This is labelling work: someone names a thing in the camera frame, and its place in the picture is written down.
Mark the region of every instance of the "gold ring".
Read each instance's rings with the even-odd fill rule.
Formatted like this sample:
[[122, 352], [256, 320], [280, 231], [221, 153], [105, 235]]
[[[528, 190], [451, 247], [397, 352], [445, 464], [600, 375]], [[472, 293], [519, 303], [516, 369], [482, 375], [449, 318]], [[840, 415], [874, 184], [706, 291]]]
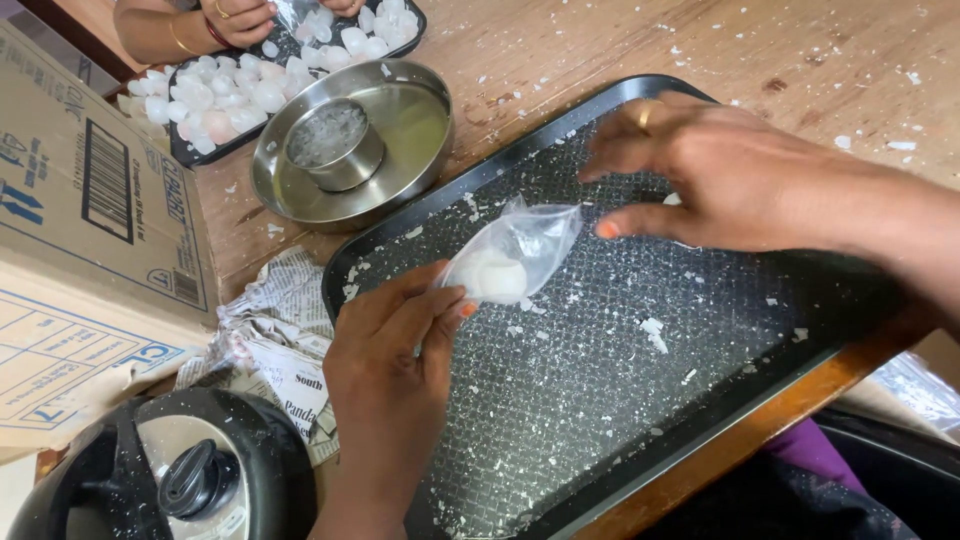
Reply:
[[640, 118], [637, 119], [636, 124], [641, 130], [647, 131], [647, 121], [650, 119], [650, 113], [654, 110], [653, 104], [659, 103], [663, 105], [663, 102], [659, 99], [645, 99], [643, 101], [649, 102], [650, 105], [648, 107], [644, 107], [640, 112]]
[[230, 18], [230, 15], [228, 15], [227, 13], [224, 13], [224, 11], [220, 9], [220, 0], [214, 0], [213, 7], [216, 8], [218, 12], [220, 12], [221, 18], [224, 18], [224, 19]]

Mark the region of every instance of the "crumpled newspaper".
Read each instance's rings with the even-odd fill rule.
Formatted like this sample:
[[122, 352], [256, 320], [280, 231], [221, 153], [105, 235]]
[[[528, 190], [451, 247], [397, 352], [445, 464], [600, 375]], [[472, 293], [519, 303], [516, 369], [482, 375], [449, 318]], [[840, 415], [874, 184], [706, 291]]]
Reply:
[[323, 277], [324, 269], [299, 246], [271, 259], [239, 298], [217, 308], [220, 329], [205, 356], [181, 366], [175, 386], [224, 388], [270, 401], [300, 430], [314, 466], [340, 449], [322, 369], [333, 340]]

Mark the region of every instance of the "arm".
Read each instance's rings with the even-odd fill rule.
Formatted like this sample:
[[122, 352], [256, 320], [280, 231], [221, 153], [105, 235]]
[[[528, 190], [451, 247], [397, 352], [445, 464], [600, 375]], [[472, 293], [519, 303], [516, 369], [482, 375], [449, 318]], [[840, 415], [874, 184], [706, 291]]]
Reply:
[[462, 286], [428, 288], [444, 265], [387, 281], [340, 311], [324, 377], [341, 474], [311, 540], [403, 538], [403, 516], [444, 429], [453, 337], [476, 310]]
[[124, 49], [139, 62], [179, 63], [225, 49], [207, 30], [207, 19], [226, 42], [240, 48], [262, 41], [274, 27], [272, 2], [199, 1], [200, 10], [182, 12], [178, 0], [117, 0], [113, 24]]
[[590, 149], [582, 181], [648, 169], [666, 176], [683, 201], [619, 209], [597, 224], [600, 236], [854, 255], [960, 321], [960, 192], [804, 141], [744, 110], [672, 92], [626, 104]]

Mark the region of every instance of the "purple clothing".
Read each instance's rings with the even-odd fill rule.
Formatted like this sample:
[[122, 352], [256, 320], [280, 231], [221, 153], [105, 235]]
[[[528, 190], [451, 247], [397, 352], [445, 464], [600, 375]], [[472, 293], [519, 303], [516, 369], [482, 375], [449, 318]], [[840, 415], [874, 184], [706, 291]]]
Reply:
[[844, 458], [833, 448], [827, 436], [807, 418], [763, 447], [780, 460], [811, 473], [831, 479], [847, 489], [867, 495]]

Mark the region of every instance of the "stainless steel plate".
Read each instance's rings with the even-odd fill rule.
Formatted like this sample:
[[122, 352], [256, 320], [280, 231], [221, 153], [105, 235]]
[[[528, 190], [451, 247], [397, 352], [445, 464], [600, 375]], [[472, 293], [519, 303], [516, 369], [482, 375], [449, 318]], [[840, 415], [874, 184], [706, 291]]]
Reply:
[[[357, 187], [323, 191], [284, 156], [290, 128], [331, 99], [360, 102], [386, 155]], [[430, 68], [397, 59], [358, 63], [314, 83], [267, 124], [253, 152], [253, 192], [273, 212], [325, 233], [363, 229], [416, 197], [440, 175], [453, 146], [450, 92]]]

